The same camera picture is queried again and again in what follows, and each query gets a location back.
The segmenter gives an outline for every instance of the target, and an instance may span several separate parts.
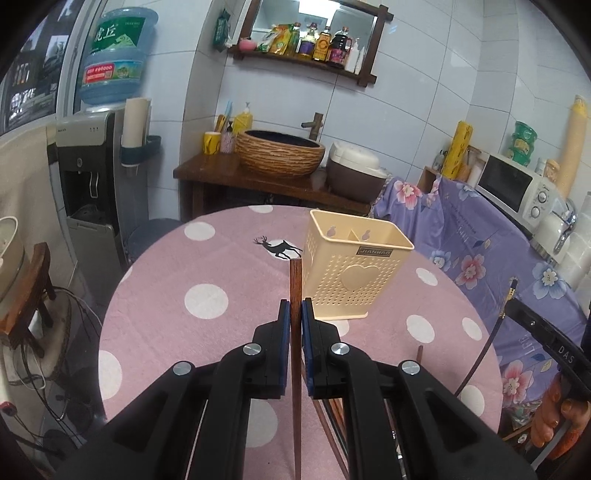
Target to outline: yellow cup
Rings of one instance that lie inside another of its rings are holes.
[[[203,134],[203,153],[215,155],[220,151],[222,134],[220,132],[205,132]]]

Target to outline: yellow bottle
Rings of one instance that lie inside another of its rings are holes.
[[[233,123],[233,131],[235,135],[238,135],[240,132],[244,132],[246,130],[250,130],[252,128],[252,113],[251,109],[249,108],[250,102],[246,102],[246,108],[242,113],[239,113],[234,118]]]

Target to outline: faucet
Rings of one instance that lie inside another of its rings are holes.
[[[323,125],[322,117],[324,117],[324,115],[322,113],[316,112],[314,114],[314,121],[313,122],[303,122],[301,124],[302,128],[311,128],[310,135],[308,136],[308,138],[310,140],[316,141],[318,139],[318,134],[320,133],[320,127],[322,127],[322,125]]]

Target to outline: blue gripper pad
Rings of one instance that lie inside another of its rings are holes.
[[[312,355],[312,338],[310,335],[310,318],[306,301],[301,303],[301,329],[302,346],[304,348],[304,362],[306,363],[306,387],[308,387],[308,396],[314,394],[314,365]]]
[[[279,320],[281,321],[281,349],[280,349],[280,364],[279,364],[279,385],[282,386],[281,395],[285,395],[287,387],[287,359],[290,351],[290,316],[291,306],[289,301],[285,302],[285,308],[280,311]]]

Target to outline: blue water jug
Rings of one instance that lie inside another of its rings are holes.
[[[88,105],[123,102],[137,94],[158,14],[118,8],[100,18],[84,62],[80,98]]]

